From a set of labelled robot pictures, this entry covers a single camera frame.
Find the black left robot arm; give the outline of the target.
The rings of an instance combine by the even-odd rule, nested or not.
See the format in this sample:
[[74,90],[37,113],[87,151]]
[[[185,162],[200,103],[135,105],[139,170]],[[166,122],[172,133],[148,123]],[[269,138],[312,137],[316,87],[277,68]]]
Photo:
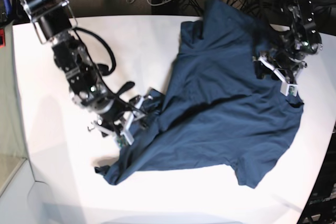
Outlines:
[[310,0],[281,0],[283,13],[290,18],[287,31],[268,27],[270,49],[260,51],[254,58],[258,79],[271,75],[285,84],[296,84],[296,77],[306,67],[305,57],[322,48],[321,36],[314,20]]

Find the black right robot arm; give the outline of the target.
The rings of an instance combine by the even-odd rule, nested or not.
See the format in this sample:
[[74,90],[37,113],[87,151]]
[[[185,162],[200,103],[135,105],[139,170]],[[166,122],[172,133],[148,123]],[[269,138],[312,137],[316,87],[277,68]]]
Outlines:
[[[118,139],[132,144],[130,127],[135,120],[147,115],[141,110],[145,96],[126,102],[121,95],[134,87],[126,82],[114,93],[103,80],[117,66],[109,45],[97,34],[72,25],[68,13],[72,13],[69,0],[20,0],[23,10],[33,24],[37,35],[43,35],[42,43],[50,42],[56,66],[65,74],[71,99],[77,106],[94,112],[98,119],[92,126],[104,135],[116,134]],[[107,50],[111,67],[96,64],[77,32],[84,32],[98,40]]]

